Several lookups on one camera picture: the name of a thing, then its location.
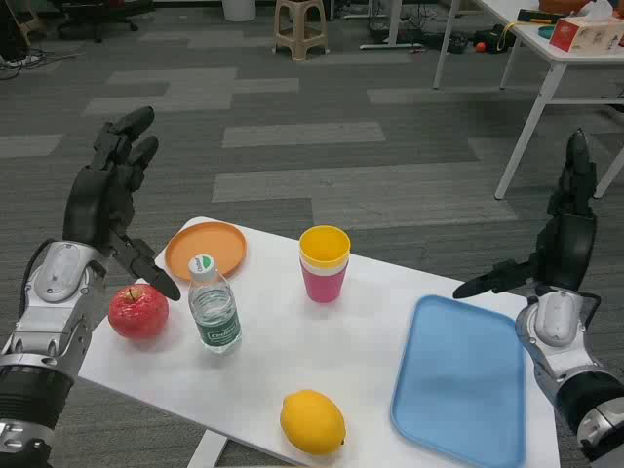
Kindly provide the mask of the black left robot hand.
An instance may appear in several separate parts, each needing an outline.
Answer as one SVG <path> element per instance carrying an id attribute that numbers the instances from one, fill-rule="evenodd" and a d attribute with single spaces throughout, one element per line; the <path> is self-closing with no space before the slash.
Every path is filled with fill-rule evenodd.
<path id="1" fill-rule="evenodd" d="M 155 252 L 127 234 L 135 215 L 133 194 L 140 189 L 159 147 L 156 136 L 140 137 L 154 118 L 153 108 L 145 106 L 102 125 L 94 142 L 93 160 L 78 172 L 71 188 L 62 239 L 114 258 L 129 274 L 178 301 L 179 288 L 156 265 Z"/>

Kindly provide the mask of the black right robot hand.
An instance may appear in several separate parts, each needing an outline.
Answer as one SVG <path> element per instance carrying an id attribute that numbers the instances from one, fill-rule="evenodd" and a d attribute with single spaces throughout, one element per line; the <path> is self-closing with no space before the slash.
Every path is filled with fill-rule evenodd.
<path id="1" fill-rule="evenodd" d="M 596 163 L 590 158 L 584 132 L 577 130 L 567 141 L 565 165 L 547 209 L 551 219 L 537 236 L 535 252 L 521 263 L 506 260 L 496 264 L 487 274 L 463 283 L 453 296 L 504 293 L 528 280 L 578 290 L 596 239 L 597 217 L 590 206 L 596 185 Z"/>

